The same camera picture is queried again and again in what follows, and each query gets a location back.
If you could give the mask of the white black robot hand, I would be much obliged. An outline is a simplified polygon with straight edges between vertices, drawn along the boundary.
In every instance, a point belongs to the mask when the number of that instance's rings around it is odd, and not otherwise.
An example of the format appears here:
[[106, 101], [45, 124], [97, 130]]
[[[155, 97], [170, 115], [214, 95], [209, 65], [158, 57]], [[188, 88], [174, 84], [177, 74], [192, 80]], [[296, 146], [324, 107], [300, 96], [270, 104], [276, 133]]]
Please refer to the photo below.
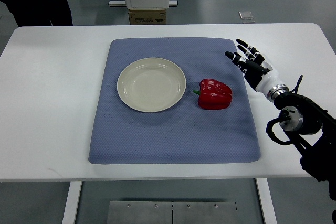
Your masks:
[[227, 51], [225, 56], [243, 73], [253, 90], [263, 93], [270, 102], [280, 94], [289, 91], [266, 56], [241, 39], [237, 39], [236, 42], [241, 54]]

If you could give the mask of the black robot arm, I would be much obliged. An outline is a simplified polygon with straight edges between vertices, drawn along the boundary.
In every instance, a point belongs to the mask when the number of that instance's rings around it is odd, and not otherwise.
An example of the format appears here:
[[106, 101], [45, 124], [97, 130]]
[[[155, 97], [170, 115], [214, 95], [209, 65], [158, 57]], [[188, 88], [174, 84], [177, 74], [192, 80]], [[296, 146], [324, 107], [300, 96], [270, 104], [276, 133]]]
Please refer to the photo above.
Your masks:
[[266, 133], [277, 144], [294, 145], [302, 169], [319, 182], [328, 181], [329, 196], [335, 200], [335, 118], [297, 93], [302, 78], [291, 91], [284, 84], [268, 91], [267, 98], [280, 113], [268, 122]]

